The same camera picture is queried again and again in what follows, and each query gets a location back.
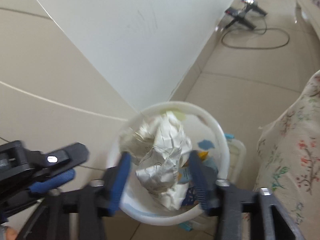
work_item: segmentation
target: tile floor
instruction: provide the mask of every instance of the tile floor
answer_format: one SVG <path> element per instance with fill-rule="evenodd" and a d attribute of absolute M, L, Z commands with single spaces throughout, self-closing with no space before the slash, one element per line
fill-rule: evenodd
<path fill-rule="evenodd" d="M 309 77 L 320 69 L 320 42 L 305 15 L 295 9 L 295 0 L 257 1 L 269 13 L 268 27 L 280 27 L 290 34 L 289 44 L 275 50 L 252 51 L 229 49 L 219 43 L 186 98 L 209 111 L 225 132 L 233 133 L 246 145 L 247 157 L 239 180 L 243 188 L 253 186 L 258 172 L 259 127 L 279 117 L 298 98 Z M 268 46 L 282 40 L 279 33 L 270 31 L 247 46 L 250 42 Z M 226 41 L 238 45 L 239 33 Z M 129 232 L 132 240 L 213 238 L 213 230 L 186 232 L 177 226 L 138 225 L 130 219 L 127 222 L 130 226 L 122 239 L 127 239 Z"/>

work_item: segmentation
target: white bucket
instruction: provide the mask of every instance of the white bucket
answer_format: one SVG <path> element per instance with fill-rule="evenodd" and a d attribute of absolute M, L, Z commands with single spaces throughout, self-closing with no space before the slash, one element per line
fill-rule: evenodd
<path fill-rule="evenodd" d="M 146 117 L 163 114 L 166 111 L 177 111 L 185 114 L 186 118 L 181 122 L 186 135 L 191 139 L 193 150 L 200 150 L 197 143 L 204 139 L 213 142 L 215 148 L 211 150 L 209 154 L 212 154 L 218 167 L 218 178 L 226 179 L 230 162 L 227 140 L 218 122 L 199 106 L 187 102 L 174 101 L 153 105 L 129 120 L 125 127 L 120 130 L 119 134 L 127 130 L 128 127 L 137 130 L 142 120 Z M 119 156 L 119 141 L 117 137 L 107 156 L 107 168 L 115 166 Z M 120 208 L 127 215 L 142 223 L 170 226 L 191 220 L 203 213 L 199 204 L 187 211 L 184 208 L 177 211 L 165 210 L 165 208 L 153 200 L 147 190 L 140 185 L 135 175 L 136 167 L 137 166 L 132 163 L 131 173 L 124 188 L 120 203 Z"/>

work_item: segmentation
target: white wall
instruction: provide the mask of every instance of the white wall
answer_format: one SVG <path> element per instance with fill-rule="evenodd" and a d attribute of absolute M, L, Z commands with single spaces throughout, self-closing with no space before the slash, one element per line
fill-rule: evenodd
<path fill-rule="evenodd" d="M 134 108 L 169 99 L 233 0 L 38 0 Z"/>

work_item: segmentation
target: black cable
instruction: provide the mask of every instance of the black cable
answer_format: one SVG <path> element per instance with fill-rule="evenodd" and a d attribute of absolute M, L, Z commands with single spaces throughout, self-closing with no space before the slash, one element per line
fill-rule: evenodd
<path fill-rule="evenodd" d="M 225 47 L 228 47 L 228 48 L 231 48 L 231 49 L 278 49 L 278 48 L 281 48 L 281 47 L 284 47 L 286 46 L 289 41 L 290 41 L 290 35 L 289 33 L 287 33 L 285 30 L 281 29 L 281 28 L 268 28 L 267 26 L 267 22 L 266 20 L 263 18 L 264 20 L 264 23 L 265 23 L 265 28 L 260 28 L 260 29 L 254 29 L 254 30 L 244 30 L 244 29 L 234 29 L 234 30 L 229 30 L 227 31 L 221 38 L 221 43 L 223 46 Z M 275 30 L 275 31 L 279 31 L 279 32 L 282 32 L 284 33 L 287 37 L 288 37 L 288 40 L 282 44 L 282 45 L 279 45 L 279 46 L 274 46 L 274 47 L 243 47 L 243 46 L 232 46 L 232 45 L 228 45 L 226 44 L 223 40 L 225 38 L 226 35 L 228 35 L 229 33 L 231 32 L 234 32 L 234 31 L 238 31 L 238 30 L 243 30 L 243 31 L 247 31 L 247 32 L 255 32 L 255 31 L 264 31 L 263 33 L 257 33 L 258 35 L 264 35 L 268 30 Z"/>

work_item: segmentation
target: crumpled paper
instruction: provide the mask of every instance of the crumpled paper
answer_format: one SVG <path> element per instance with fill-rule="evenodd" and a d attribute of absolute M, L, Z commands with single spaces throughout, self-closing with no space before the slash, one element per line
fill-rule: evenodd
<path fill-rule="evenodd" d="M 142 131 L 145 140 L 141 140 Z M 136 176 L 141 185 L 167 209 L 178 210 L 188 190 L 188 183 L 178 184 L 179 168 L 188 160 L 192 149 L 191 140 L 185 135 L 180 121 L 172 112 L 166 112 L 150 123 L 144 122 L 131 138 L 134 144 L 131 150 L 134 151 L 129 152 L 135 162 L 140 160 Z M 130 144 L 128 135 L 127 139 L 125 142 Z M 145 154 L 146 146 L 151 149 Z"/>

